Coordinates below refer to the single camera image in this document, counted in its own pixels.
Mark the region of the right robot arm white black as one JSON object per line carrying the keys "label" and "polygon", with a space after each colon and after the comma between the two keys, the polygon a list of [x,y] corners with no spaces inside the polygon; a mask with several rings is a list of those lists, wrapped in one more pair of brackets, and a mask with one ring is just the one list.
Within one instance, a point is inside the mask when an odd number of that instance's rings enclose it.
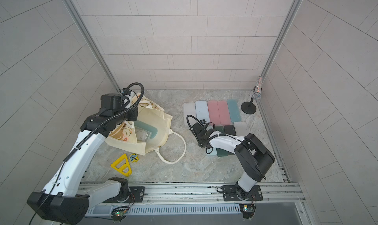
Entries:
{"label": "right robot arm white black", "polygon": [[201,122],[189,125],[198,145],[205,148],[207,154],[221,149],[236,155],[244,172],[231,194],[240,200],[249,199],[253,195],[253,187],[265,178],[275,163],[275,157],[254,134],[232,136],[214,129],[207,130],[207,127]]}

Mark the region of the pale mint case lid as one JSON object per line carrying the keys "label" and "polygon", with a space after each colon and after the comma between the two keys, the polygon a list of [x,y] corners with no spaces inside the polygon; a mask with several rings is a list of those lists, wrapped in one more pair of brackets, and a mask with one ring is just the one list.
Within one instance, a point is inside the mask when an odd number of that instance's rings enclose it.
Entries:
{"label": "pale mint case lid", "polygon": [[[214,127],[212,127],[212,126],[208,126],[208,127],[206,128],[206,130],[207,130],[207,131],[211,131],[213,128],[214,128]],[[206,149],[205,149],[205,152],[206,152],[206,154],[209,155],[209,156],[216,156],[216,155],[217,155],[217,150],[216,150],[215,148],[206,148]]]}

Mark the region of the pale mint pencil case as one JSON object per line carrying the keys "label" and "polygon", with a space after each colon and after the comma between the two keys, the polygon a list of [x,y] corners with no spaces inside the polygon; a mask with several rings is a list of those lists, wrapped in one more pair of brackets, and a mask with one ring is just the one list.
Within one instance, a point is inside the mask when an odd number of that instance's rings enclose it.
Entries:
{"label": "pale mint pencil case", "polygon": [[205,120],[206,122],[210,122],[208,104],[206,101],[196,101],[195,108],[196,117],[198,120]]}

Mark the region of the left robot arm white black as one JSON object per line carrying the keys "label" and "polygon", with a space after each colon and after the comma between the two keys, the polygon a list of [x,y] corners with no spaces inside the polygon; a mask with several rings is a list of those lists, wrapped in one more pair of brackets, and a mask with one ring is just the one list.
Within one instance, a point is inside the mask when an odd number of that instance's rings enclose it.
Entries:
{"label": "left robot arm white black", "polygon": [[130,198],[128,181],[110,178],[92,190],[79,194],[79,185],[92,158],[109,133],[125,120],[137,119],[137,106],[106,107],[89,116],[81,126],[76,143],[63,164],[41,192],[33,192],[27,204],[43,220],[76,225],[87,211],[108,200]]}

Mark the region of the pink translucent pencil case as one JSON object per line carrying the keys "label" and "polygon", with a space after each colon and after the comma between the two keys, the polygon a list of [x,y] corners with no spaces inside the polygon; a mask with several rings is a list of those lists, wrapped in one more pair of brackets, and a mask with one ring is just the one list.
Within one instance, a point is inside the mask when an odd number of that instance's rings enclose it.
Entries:
{"label": "pink translucent pencil case", "polygon": [[230,125],[231,119],[227,101],[218,101],[218,110],[220,116],[220,124],[223,126]]}

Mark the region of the white glossy tin pencil case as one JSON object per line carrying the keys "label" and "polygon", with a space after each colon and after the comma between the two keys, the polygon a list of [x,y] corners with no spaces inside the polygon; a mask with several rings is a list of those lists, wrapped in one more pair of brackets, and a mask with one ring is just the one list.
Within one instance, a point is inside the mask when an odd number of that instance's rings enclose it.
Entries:
{"label": "white glossy tin pencil case", "polygon": [[183,104],[183,113],[184,113],[184,125],[186,127],[189,127],[188,122],[187,122],[187,116],[192,115],[196,117],[196,108],[195,108],[195,103],[194,102],[189,102],[189,103],[184,103]]}

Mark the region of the teal translucent pencil case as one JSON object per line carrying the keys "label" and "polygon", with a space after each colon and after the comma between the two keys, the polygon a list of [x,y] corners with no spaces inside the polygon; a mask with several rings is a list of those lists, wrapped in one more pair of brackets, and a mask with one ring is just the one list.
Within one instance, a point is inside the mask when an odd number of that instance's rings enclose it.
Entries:
{"label": "teal translucent pencil case", "polygon": [[227,100],[227,105],[228,105],[228,110],[229,110],[229,115],[230,115],[230,120],[232,123],[234,122],[241,122],[242,118],[240,115],[240,110],[239,110],[239,105],[237,100],[235,99],[228,99]]}

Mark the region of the dark green pencil case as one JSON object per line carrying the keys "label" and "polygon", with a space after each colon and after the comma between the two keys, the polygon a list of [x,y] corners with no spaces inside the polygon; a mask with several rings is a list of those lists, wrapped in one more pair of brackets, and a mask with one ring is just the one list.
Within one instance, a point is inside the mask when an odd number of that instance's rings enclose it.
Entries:
{"label": "dark green pencil case", "polygon": [[[216,126],[215,130],[220,131],[221,133],[225,133],[223,126]],[[218,157],[227,157],[229,155],[229,152],[223,149],[217,148],[216,151]]]}

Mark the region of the frosted clear pen case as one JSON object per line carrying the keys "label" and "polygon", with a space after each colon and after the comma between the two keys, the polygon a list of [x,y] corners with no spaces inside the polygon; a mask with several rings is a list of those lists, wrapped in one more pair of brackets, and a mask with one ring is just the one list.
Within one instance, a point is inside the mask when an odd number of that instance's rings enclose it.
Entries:
{"label": "frosted clear pen case", "polygon": [[137,141],[147,142],[150,138],[151,132],[144,130],[144,129],[136,128],[135,134],[136,134]]}

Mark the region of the dark grey pencil case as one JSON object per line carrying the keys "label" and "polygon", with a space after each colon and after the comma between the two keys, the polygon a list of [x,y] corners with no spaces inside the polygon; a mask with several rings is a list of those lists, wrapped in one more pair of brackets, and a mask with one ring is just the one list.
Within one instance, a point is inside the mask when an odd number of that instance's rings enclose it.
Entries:
{"label": "dark grey pencil case", "polygon": [[224,133],[227,135],[237,136],[234,125],[224,126]]}

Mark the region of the floral canvas tote bag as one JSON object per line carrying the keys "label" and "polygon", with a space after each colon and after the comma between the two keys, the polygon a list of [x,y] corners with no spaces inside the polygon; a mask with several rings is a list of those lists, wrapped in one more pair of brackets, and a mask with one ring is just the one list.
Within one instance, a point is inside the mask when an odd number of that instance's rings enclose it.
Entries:
{"label": "floral canvas tote bag", "polygon": [[[105,142],[112,147],[143,156],[154,151],[164,163],[176,164],[185,156],[187,144],[180,134],[171,129],[171,121],[172,116],[167,114],[161,106],[142,97],[138,103],[137,120],[126,120],[117,125]],[[177,135],[184,144],[182,155],[173,162],[166,160],[159,152],[171,134]]]}

